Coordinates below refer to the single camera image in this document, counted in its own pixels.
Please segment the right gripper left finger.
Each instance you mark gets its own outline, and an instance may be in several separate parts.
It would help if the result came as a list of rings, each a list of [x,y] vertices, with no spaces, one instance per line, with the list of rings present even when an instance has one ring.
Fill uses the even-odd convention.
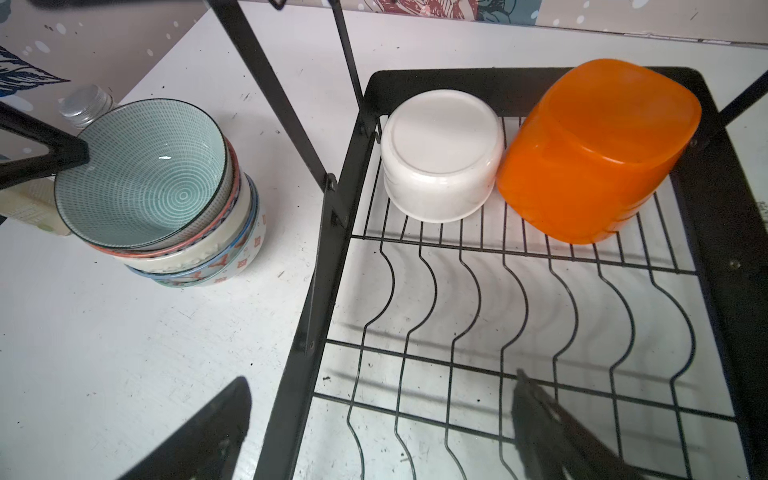
[[[124,479],[231,479],[249,429],[245,377],[230,382]]]

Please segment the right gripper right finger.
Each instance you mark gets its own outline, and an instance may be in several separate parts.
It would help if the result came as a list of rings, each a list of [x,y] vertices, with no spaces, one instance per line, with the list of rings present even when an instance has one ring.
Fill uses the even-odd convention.
[[[640,479],[524,370],[516,372],[512,421],[528,479]]]

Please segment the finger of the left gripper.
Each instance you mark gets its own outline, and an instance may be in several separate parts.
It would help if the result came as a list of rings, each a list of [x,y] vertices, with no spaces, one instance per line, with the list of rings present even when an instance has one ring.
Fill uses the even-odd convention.
[[[18,159],[1,161],[1,189],[43,179],[86,165],[88,144],[72,134],[1,104],[1,131],[25,140],[32,149]]]

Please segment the light green ceramic bowl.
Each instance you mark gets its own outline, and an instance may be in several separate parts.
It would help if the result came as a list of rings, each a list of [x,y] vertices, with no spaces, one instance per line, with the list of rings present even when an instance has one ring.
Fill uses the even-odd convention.
[[[55,204],[66,226],[92,245],[153,250],[186,241],[231,195],[235,174],[225,137],[193,104],[132,102],[78,137],[89,160],[57,175]]]

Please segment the blue patterned ceramic bowl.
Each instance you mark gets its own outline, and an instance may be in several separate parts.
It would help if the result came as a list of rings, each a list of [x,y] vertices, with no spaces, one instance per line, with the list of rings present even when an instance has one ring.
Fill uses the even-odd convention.
[[[234,148],[230,142],[230,140],[227,137],[224,137],[225,144],[227,146],[227,161],[228,165],[232,167],[233,170],[233,183],[232,187],[230,189],[230,194],[228,196],[227,202],[222,207],[222,210],[218,213],[218,215],[208,222],[205,227],[198,232],[193,237],[181,242],[174,242],[172,245],[160,249],[160,248],[154,248],[148,251],[124,251],[124,250],[116,250],[116,249],[108,249],[103,247],[98,247],[96,245],[90,245],[91,248],[100,251],[102,253],[108,254],[113,257],[117,257],[119,259],[122,258],[155,258],[160,257],[163,255],[168,255],[171,253],[175,253],[177,251],[183,250],[190,245],[194,245],[201,241],[202,239],[209,236],[213,231],[215,231],[219,225],[227,218],[227,216],[230,214],[231,210],[234,207],[234,204],[237,202],[239,192],[240,192],[240,166],[239,161],[237,159],[237,154],[234,151]]]

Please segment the orange plastic bowl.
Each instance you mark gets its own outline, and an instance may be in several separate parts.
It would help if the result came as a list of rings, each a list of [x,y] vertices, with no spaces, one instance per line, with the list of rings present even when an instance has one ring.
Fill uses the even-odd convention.
[[[524,220],[565,243],[618,232],[682,156],[702,117],[689,89],[615,59],[555,82],[527,115],[496,186]]]

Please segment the white ceramic bowl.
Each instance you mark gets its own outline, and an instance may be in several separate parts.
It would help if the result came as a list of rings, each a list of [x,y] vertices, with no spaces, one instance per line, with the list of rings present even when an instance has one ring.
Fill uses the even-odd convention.
[[[491,195],[505,149],[501,118],[458,90],[415,95],[388,116],[384,187],[406,215],[426,223],[462,220]]]

